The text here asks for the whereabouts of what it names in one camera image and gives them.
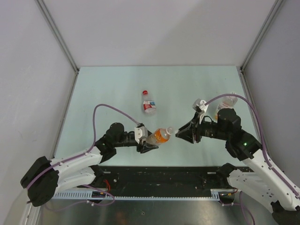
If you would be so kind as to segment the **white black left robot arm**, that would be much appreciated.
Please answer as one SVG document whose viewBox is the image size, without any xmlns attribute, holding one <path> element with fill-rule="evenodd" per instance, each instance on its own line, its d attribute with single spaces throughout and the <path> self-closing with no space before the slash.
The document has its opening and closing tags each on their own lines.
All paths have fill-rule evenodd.
<svg viewBox="0 0 300 225">
<path fill-rule="evenodd" d="M 113 123 L 91 149 L 67 158 L 38 158 L 20 181 L 27 190 L 29 202 L 34 207 L 51 200 L 58 192 L 83 185 L 97 188 L 103 184 L 103 172 L 98 166 L 116 155 L 117 147 L 136 147 L 143 154 L 157 146 L 147 143 L 151 134 L 140 124 L 134 131 L 126 132 L 121 123 Z"/>
</svg>

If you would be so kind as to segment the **small white bottle cap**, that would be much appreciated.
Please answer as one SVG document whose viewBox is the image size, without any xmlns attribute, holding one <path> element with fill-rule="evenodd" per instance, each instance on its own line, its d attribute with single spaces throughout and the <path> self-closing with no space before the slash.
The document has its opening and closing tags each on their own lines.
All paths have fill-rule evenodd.
<svg viewBox="0 0 300 225">
<path fill-rule="evenodd" d="M 174 128 L 173 127 L 168 127 L 166 129 L 166 133 L 169 134 L 169 135 L 173 134 L 174 133 Z"/>
</svg>

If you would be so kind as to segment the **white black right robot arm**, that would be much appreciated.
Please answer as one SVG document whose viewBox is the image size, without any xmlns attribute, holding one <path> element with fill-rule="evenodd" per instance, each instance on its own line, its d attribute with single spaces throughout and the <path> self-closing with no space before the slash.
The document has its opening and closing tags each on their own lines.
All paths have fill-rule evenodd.
<svg viewBox="0 0 300 225">
<path fill-rule="evenodd" d="M 300 189 L 272 162 L 263 145 L 242 129 L 241 118 L 233 109 L 220 110 L 216 122 L 205 121 L 204 112 L 196 112 L 193 119 L 174 134 L 189 143 L 198 143 L 203 137 L 225 141 L 229 154 L 254 171 L 260 181 L 227 163 L 218 171 L 217 184 L 221 188 L 237 188 L 252 197 L 279 225 L 300 223 Z"/>
</svg>

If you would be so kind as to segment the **clear red label water bottle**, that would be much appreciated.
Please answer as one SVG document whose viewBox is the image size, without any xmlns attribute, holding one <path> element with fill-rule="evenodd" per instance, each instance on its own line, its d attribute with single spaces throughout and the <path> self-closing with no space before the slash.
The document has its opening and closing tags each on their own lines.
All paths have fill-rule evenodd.
<svg viewBox="0 0 300 225">
<path fill-rule="evenodd" d="M 148 95 L 143 95 L 142 94 L 142 108 L 146 114 L 155 114 L 156 113 L 156 103 L 153 100 L 152 96 L 149 94 Z"/>
</svg>

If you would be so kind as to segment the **white green fruit tea bottle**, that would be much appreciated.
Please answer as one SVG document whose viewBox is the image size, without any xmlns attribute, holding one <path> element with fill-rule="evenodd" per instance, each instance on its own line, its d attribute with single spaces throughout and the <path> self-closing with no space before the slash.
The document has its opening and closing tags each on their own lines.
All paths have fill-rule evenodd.
<svg viewBox="0 0 300 225">
<path fill-rule="evenodd" d="M 224 109 L 224 108 L 230 108 L 230 109 L 233 109 L 235 104 L 237 103 L 238 101 L 238 98 L 236 96 L 225 96 L 225 97 L 222 97 L 222 100 L 221 102 L 218 104 L 216 110 L 215 110 L 215 120 L 218 120 L 218 112 L 221 110 L 221 109 Z"/>
</svg>

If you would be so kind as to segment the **orange label tea bottle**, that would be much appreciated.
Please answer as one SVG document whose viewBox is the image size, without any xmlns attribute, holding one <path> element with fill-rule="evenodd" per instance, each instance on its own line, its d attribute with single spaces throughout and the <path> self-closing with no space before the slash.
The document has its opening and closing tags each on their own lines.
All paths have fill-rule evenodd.
<svg viewBox="0 0 300 225">
<path fill-rule="evenodd" d="M 171 135 L 166 133 L 166 128 L 159 128 L 154 133 L 146 138 L 146 142 L 152 145 L 159 146 L 171 138 Z"/>
</svg>

